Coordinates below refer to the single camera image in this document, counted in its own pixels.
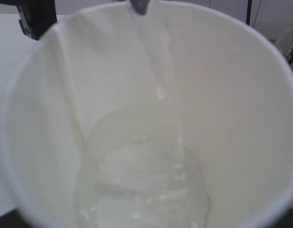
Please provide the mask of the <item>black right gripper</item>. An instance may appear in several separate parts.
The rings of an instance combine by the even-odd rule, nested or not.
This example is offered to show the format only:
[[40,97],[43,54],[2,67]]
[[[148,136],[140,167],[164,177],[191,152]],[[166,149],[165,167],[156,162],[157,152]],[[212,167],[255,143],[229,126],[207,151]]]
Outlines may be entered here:
[[17,8],[22,33],[33,40],[57,22],[55,0],[0,0],[0,4]]

